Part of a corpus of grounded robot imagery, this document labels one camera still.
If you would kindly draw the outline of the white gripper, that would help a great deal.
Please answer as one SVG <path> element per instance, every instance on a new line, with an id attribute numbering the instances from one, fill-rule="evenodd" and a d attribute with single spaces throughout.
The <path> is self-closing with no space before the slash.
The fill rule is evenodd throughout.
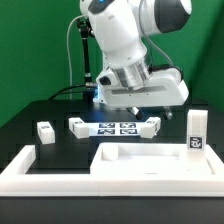
<path id="1" fill-rule="evenodd" d="M 111 69 L 103 70 L 97 77 L 97 99 L 112 108 L 128 108 L 137 120 L 143 118 L 137 107 L 163 107 L 164 118 L 171 120 L 170 106 L 183 105 L 189 91 L 179 68 L 169 65 L 152 68 L 150 77 L 138 90 L 123 87 Z"/>

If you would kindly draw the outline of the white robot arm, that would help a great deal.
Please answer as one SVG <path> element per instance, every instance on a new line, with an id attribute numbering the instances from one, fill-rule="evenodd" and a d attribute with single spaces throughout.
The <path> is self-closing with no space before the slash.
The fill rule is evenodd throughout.
<path id="1" fill-rule="evenodd" d="M 136 117 L 143 107 L 162 107 L 171 118 L 170 108 L 189 95 L 183 73 L 171 61 L 154 66 L 142 40 L 182 29 L 191 0 L 80 0 L 80 11 L 106 61 L 96 79 L 94 104 Z"/>

